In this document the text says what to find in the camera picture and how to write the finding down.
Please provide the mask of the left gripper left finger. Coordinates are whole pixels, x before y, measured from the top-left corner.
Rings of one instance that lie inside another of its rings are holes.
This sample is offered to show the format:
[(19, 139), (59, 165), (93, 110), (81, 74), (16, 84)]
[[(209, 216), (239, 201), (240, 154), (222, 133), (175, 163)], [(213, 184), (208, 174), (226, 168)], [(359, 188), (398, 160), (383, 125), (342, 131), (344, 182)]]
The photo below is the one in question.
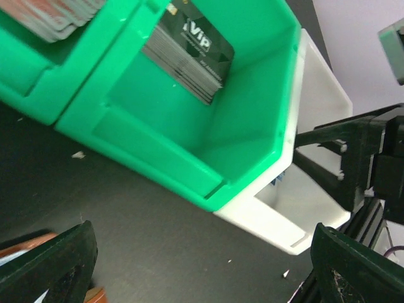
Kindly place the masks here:
[(1, 248), (1, 302), (90, 302), (98, 256), (90, 221)]

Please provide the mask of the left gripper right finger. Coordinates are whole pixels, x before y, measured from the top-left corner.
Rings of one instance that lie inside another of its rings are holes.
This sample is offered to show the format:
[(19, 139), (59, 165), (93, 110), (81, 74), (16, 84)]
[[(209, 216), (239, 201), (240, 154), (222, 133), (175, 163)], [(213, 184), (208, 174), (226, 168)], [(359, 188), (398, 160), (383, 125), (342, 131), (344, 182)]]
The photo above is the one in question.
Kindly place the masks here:
[(403, 302), (400, 265), (322, 223), (311, 260), (323, 302)]

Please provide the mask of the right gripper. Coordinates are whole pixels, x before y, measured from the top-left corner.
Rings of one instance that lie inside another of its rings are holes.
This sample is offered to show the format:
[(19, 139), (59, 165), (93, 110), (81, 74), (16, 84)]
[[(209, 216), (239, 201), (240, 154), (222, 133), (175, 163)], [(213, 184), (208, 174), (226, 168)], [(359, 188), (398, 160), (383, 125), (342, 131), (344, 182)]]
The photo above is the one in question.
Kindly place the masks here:
[[(375, 156), (371, 185), (375, 197), (384, 201), (385, 219), (403, 224), (403, 104), (377, 117), (385, 123), (383, 149)], [(344, 210), (362, 207), (371, 171), (371, 119), (340, 120), (300, 133), (295, 139), (294, 164), (331, 196)], [(305, 156), (299, 148), (315, 145), (340, 157), (336, 174)]]

